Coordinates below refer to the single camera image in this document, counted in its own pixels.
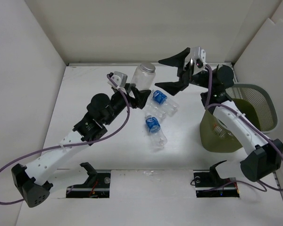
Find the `clear capless bottle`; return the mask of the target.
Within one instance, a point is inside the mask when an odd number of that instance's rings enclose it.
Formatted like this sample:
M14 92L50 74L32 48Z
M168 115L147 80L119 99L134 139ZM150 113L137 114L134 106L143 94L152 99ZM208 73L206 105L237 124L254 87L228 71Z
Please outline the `clear capless bottle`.
M156 76L156 68L152 63L142 62L140 63L133 74L130 83L135 84L138 90L149 89Z

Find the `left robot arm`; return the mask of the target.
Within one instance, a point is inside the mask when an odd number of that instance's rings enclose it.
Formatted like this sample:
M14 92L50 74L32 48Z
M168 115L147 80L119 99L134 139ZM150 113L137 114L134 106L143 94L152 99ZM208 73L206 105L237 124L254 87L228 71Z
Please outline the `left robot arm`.
M139 91L130 83L123 88L112 86L112 89L111 97L104 93L92 97L84 117L59 145L48 148L25 165L18 163L12 167L13 182L28 207L40 205L57 189L53 174L59 167L85 148L108 139L106 126L124 109L142 109L151 93L149 89Z

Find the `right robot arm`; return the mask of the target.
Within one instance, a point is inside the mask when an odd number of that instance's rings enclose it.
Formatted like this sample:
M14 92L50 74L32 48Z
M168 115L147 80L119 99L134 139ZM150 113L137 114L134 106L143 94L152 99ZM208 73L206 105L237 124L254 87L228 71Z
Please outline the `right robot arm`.
M283 163L283 143L272 140L244 115L233 98L226 92L235 87L233 70L226 65L212 69L206 63L206 52L201 47L186 48L159 64L177 68L178 81L158 82L155 85L175 96L190 84L207 88L201 93L201 101L211 114L242 145L247 157L240 162L243 175L252 182L278 170Z

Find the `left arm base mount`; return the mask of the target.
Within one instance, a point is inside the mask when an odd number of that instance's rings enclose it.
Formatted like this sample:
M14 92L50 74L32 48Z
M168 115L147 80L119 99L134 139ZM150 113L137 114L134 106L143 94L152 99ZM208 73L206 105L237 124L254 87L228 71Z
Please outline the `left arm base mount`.
M96 170L88 162L80 164L88 176L83 183L67 188L66 198L109 198L111 170Z

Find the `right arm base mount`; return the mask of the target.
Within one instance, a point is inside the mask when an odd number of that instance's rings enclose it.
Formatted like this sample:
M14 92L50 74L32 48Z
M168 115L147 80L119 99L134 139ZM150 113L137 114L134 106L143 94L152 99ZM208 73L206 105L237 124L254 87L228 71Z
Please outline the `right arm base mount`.
M234 178L221 178L216 167L225 161L220 161L209 169L197 169L193 171L193 179L190 185L195 187L197 198L239 198L239 189L236 183L231 183Z

